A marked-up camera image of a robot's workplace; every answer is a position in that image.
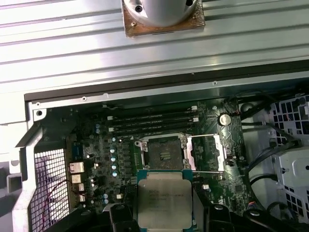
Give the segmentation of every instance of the red wire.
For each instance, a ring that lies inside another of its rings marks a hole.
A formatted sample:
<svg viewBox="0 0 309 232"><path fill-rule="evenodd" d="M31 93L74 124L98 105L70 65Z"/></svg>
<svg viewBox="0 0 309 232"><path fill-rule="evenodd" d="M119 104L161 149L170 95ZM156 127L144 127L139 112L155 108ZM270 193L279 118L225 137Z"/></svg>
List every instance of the red wire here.
<svg viewBox="0 0 309 232"><path fill-rule="evenodd" d="M45 201L44 201L44 206L43 206L43 211L42 211L42 232L44 231L44 227L45 227L45 208L47 206L47 202L49 197L52 195L52 193L55 191L56 188L58 188L63 182L70 182L69 180L63 180L61 182L59 182L58 184L56 184L56 186L51 190L51 192L47 195Z"/></svg>

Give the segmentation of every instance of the green circuit board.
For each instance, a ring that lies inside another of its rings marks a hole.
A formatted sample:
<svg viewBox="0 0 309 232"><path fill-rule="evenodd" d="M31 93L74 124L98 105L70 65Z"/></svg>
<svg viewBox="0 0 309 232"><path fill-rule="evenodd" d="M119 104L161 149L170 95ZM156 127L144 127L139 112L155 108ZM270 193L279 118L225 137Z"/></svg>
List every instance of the green circuit board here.
<svg viewBox="0 0 309 232"><path fill-rule="evenodd" d="M122 202L126 187L136 185L139 169L183 168L183 150L177 135L184 134L192 136L191 154L197 171L194 172L194 179L199 182L197 186L211 202L224 204L242 214L247 209L250 194L243 182L246 159L238 110L237 100L215 99L132 109L118 106L96 113L86 112L80 117L74 133L88 164L87 207L101 212L107 203ZM221 114L231 115L228 126L218 124ZM226 159L223 172L210 174L203 172L218 171L220 155L212 134L219 135ZM149 137L147 152L143 151L141 143L145 137ZM89 181L93 177L100 179L94 187Z"/></svg>

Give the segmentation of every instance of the copper base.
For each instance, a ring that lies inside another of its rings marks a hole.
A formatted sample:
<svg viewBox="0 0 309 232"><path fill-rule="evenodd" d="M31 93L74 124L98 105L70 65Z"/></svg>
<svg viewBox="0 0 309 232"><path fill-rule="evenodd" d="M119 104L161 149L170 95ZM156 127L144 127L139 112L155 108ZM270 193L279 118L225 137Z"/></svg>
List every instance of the copper base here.
<svg viewBox="0 0 309 232"><path fill-rule="evenodd" d="M123 9L123 17L124 17L124 25L127 37L134 37L139 35L148 35L148 34L158 34L165 32L174 32L180 30L189 30L195 29L198 27L205 26L205 18L202 0L197 2L197 6L193 13L183 22L165 28L157 28L157 27L147 27L143 24L137 22L127 11L126 6L122 1L122 9Z"/></svg>

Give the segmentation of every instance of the silver cylinder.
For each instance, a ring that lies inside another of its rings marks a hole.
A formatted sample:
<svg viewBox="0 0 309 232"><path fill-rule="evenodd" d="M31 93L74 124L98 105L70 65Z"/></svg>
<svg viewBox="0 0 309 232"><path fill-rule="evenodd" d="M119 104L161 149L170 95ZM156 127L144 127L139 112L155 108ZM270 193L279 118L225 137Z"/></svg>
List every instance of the silver cylinder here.
<svg viewBox="0 0 309 232"><path fill-rule="evenodd" d="M124 0L124 4L137 22L169 27L184 21L195 9L197 0Z"/></svg>

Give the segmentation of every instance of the motherboard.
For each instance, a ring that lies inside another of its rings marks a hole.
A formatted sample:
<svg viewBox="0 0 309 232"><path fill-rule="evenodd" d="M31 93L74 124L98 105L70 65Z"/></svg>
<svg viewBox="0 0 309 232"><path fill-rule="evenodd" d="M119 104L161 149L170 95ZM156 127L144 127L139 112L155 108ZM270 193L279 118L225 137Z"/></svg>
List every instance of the motherboard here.
<svg viewBox="0 0 309 232"><path fill-rule="evenodd" d="M76 201L102 212L127 202L138 170L193 170L193 185L212 203L241 215L250 193L236 99L141 108L98 107L81 114L71 135Z"/></svg>

